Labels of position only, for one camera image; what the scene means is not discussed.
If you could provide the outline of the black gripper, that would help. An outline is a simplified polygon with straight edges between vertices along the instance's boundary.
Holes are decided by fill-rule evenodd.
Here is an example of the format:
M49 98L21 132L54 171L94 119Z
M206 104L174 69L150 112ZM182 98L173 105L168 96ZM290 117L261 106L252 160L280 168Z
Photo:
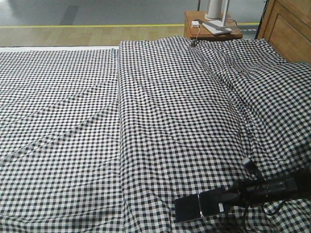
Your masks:
M236 206L253 206L266 202L290 200L298 192L294 178L267 181L239 181L235 190L217 188L211 190L218 203Z

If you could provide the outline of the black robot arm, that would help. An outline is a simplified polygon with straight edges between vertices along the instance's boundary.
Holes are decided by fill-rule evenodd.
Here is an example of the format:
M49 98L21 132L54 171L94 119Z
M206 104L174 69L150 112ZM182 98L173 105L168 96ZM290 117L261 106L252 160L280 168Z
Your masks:
M218 202L228 206L253 206L280 200L311 198L311 166L267 180L238 180L228 189L212 190Z

